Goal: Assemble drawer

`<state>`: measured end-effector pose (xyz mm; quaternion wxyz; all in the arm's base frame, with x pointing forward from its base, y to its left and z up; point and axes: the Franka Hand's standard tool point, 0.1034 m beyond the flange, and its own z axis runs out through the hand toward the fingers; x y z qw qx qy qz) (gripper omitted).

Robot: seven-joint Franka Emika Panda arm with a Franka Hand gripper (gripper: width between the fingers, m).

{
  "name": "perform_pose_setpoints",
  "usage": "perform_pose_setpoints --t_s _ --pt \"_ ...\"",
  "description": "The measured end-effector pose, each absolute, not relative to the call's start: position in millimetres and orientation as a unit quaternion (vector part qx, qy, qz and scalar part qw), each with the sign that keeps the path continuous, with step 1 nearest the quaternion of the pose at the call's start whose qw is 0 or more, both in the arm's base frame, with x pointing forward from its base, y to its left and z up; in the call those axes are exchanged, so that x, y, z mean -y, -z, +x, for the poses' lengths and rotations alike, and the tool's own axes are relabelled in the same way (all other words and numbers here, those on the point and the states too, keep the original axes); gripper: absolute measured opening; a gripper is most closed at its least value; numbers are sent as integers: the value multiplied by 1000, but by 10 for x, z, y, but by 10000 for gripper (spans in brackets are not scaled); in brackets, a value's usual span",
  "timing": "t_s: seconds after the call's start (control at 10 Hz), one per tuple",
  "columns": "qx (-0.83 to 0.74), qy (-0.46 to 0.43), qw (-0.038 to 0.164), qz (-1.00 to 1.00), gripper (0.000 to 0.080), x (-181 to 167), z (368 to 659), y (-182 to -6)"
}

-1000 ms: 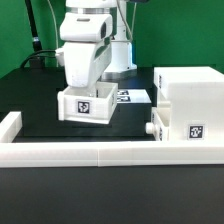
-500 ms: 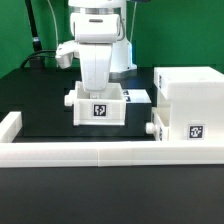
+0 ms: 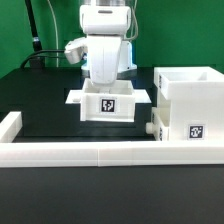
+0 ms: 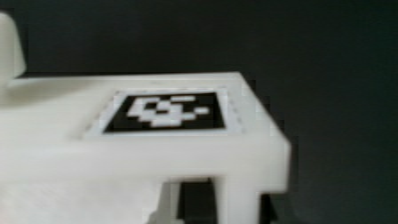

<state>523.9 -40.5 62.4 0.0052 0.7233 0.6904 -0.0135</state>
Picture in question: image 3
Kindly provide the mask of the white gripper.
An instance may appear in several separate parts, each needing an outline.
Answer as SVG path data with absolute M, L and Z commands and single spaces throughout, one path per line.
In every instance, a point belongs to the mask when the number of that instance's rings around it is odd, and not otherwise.
M 95 85 L 112 85 L 116 81 L 121 43 L 120 36 L 87 37 L 90 79 Z

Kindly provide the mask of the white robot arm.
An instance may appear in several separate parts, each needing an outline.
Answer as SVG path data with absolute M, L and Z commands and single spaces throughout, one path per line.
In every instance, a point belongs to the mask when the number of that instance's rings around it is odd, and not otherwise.
M 80 6 L 80 26 L 87 39 L 87 65 L 95 85 L 112 85 L 117 74 L 136 69 L 126 39 L 132 10 L 124 2 L 91 2 Z

